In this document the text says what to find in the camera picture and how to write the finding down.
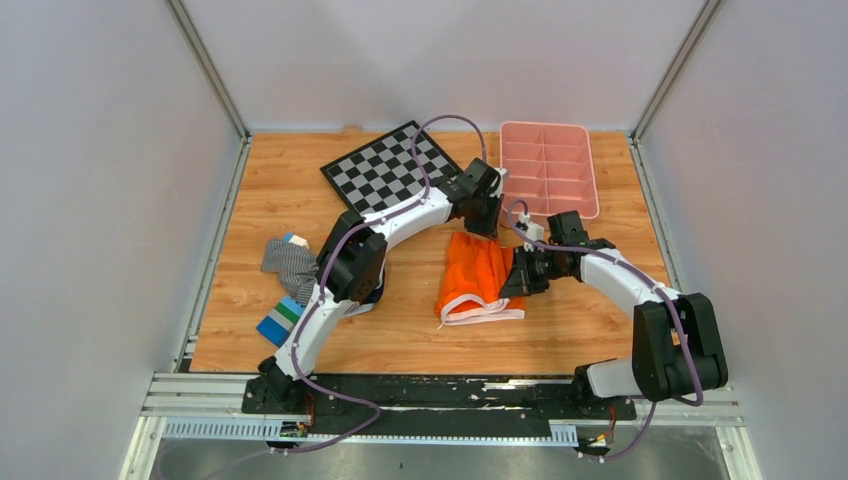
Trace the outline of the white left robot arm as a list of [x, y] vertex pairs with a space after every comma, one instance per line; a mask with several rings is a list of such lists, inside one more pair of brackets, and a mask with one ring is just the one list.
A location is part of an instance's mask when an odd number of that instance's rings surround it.
[[305, 304], [285, 297], [259, 323], [259, 333], [278, 350], [248, 382], [243, 411], [250, 411], [251, 402], [283, 413], [304, 405], [303, 379], [313, 372], [329, 334], [381, 288], [386, 255], [399, 243], [456, 218], [463, 219], [468, 232], [496, 238], [507, 177], [506, 169], [475, 159], [453, 177], [426, 181], [418, 194], [395, 206], [342, 214], [318, 255], [316, 281]]

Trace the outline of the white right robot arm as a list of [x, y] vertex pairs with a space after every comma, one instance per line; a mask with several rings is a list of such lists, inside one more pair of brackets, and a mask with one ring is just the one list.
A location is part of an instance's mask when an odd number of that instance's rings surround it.
[[576, 368], [570, 393], [577, 413], [596, 417], [613, 397], [695, 405], [705, 391], [727, 384], [728, 366], [707, 296], [683, 294], [652, 279], [612, 242], [591, 237], [575, 211], [549, 217], [546, 226], [523, 212], [511, 215], [510, 222], [524, 243], [514, 250], [501, 296], [536, 295], [556, 279], [573, 278], [604, 294], [632, 321], [629, 357]]

